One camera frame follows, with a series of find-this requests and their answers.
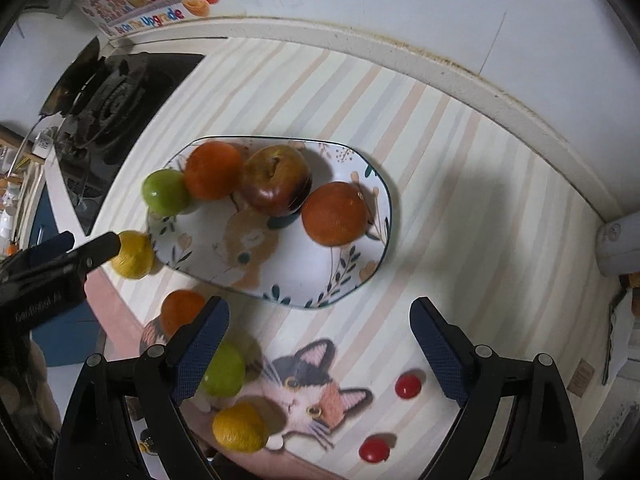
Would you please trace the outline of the red cherry tomato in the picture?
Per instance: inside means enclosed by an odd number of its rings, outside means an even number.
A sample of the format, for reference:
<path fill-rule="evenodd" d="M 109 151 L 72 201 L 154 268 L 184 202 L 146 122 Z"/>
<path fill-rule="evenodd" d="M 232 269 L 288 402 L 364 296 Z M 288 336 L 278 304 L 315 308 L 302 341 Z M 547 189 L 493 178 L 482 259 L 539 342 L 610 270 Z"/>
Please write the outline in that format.
<path fill-rule="evenodd" d="M 390 458 L 390 446 L 381 437 L 370 437 L 360 445 L 358 454 L 368 464 L 379 464 Z"/>
<path fill-rule="evenodd" d="M 418 375 L 405 373 L 400 375 L 395 382 L 395 393 L 398 398 L 410 400 L 415 398 L 422 390 L 422 382 Z"/>

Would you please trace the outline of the yellow pear-shaped lemon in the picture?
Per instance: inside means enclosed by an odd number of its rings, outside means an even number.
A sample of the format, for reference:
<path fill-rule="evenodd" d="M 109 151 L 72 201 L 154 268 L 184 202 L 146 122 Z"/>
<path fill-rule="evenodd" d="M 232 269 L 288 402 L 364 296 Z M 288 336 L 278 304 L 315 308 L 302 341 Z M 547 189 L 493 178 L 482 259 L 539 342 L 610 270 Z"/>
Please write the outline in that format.
<path fill-rule="evenodd" d="M 111 258 L 112 269 L 122 278 L 140 280 L 154 266 L 155 254 L 148 234 L 139 231 L 122 231 L 118 234 L 120 249 Z"/>

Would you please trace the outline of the green apple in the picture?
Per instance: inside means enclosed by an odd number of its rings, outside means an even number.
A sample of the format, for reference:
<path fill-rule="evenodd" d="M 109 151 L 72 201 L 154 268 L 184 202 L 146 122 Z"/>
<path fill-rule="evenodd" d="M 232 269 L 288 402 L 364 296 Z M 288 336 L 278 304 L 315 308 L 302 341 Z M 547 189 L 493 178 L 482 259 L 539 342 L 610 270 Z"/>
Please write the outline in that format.
<path fill-rule="evenodd" d="M 214 398 L 232 398 L 244 384 L 245 362 L 233 344 L 223 341 L 209 362 L 200 389 Z"/>
<path fill-rule="evenodd" d="M 172 168 L 149 174 L 142 183 L 142 197 L 149 210 L 162 217 L 180 214 L 191 203 L 183 173 Z"/>

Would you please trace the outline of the small yellow lemon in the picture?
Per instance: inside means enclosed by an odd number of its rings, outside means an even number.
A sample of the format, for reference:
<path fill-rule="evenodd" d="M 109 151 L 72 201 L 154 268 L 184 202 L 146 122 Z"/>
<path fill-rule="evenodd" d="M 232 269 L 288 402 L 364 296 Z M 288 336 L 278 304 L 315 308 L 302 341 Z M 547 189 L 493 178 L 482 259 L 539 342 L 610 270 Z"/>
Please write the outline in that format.
<path fill-rule="evenodd" d="M 212 433 L 223 448 L 245 454 L 260 451 L 270 436 L 265 419 L 250 402 L 239 402 L 218 412 Z"/>

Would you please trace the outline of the large orange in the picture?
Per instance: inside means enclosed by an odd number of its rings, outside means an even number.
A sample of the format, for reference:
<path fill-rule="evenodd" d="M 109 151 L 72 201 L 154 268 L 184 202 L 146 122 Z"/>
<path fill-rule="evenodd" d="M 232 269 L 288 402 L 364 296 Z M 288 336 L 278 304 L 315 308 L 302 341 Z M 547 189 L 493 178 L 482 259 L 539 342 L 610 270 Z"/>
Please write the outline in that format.
<path fill-rule="evenodd" d="M 206 299 L 194 290 L 177 289 L 167 295 L 160 307 L 160 326 L 167 339 L 183 325 L 190 324 L 206 304 Z"/>

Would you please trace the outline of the dark orange tangerine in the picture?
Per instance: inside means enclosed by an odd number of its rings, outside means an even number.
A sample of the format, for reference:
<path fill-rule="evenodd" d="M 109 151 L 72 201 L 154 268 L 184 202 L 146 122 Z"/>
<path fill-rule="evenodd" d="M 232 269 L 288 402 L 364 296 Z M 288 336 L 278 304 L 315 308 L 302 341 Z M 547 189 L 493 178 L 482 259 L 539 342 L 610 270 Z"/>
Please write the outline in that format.
<path fill-rule="evenodd" d="M 306 199 L 302 221 L 306 234 L 326 247 L 344 246 L 367 231 L 370 214 L 362 193 L 350 183 L 321 185 Z"/>

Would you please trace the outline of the striped cat print table mat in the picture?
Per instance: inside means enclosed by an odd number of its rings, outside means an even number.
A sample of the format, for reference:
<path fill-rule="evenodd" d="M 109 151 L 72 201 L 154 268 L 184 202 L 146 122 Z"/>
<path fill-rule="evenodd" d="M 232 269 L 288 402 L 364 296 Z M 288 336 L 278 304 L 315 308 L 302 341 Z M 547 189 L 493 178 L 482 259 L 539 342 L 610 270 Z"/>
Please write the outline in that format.
<path fill-rule="evenodd" d="M 259 39 L 217 40 L 140 136 L 96 230 L 144 230 L 144 178 L 204 136 L 248 150 L 286 143 L 318 181 L 368 194 L 372 221 L 342 248 L 299 222 L 269 229 L 239 200 L 204 203 L 158 227 L 162 268 L 114 278 L 139 323 L 172 290 L 222 281 L 228 333 L 247 361 L 318 358 L 318 387 L 260 382 L 279 401 L 283 456 L 349 479 L 413 479 L 457 407 L 410 333 L 430 298 L 502 356 L 555 360 L 577 427 L 602 408 L 608 302 L 594 258 L 599 215 L 541 156 L 476 110 L 353 56 Z"/>

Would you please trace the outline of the black gas stove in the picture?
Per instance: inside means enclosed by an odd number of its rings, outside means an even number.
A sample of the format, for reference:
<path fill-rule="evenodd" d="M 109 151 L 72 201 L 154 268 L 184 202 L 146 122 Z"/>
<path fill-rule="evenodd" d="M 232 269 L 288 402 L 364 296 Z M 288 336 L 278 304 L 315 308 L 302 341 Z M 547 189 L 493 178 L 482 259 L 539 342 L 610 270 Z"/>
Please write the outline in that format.
<path fill-rule="evenodd" d="M 153 117 L 203 55 L 138 52 L 104 56 L 93 37 L 41 107 L 58 115 L 53 173 L 82 235 L 91 234 L 120 168 Z"/>

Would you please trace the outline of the silver gas canister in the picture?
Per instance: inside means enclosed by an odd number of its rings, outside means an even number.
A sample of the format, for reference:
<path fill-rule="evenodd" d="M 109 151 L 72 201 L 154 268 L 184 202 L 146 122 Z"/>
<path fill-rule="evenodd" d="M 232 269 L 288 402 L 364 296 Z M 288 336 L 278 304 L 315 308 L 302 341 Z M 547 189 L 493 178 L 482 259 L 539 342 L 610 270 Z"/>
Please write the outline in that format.
<path fill-rule="evenodd" d="M 640 270 L 640 212 L 605 223 L 596 237 L 598 268 L 604 276 Z"/>

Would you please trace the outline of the bright orange tangerine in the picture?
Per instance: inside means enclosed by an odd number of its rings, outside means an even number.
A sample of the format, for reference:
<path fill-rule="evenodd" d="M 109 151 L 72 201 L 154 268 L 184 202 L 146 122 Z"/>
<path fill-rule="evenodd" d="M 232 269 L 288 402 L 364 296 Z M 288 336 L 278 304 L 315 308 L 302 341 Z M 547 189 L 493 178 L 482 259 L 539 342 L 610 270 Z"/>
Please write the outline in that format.
<path fill-rule="evenodd" d="M 242 169 L 242 155 L 233 145 L 208 141 L 186 160 L 184 184 L 198 200 L 222 200 L 238 187 Z"/>

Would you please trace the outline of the dark red apple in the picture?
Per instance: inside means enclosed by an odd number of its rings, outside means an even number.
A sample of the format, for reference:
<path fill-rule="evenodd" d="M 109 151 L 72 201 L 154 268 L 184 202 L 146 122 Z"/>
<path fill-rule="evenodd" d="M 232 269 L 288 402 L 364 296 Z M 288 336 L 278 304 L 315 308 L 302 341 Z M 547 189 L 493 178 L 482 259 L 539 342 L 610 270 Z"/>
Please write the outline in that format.
<path fill-rule="evenodd" d="M 286 217 L 308 196 L 312 173 L 305 157 L 286 144 L 266 146 L 244 162 L 239 191 L 256 211 Z"/>

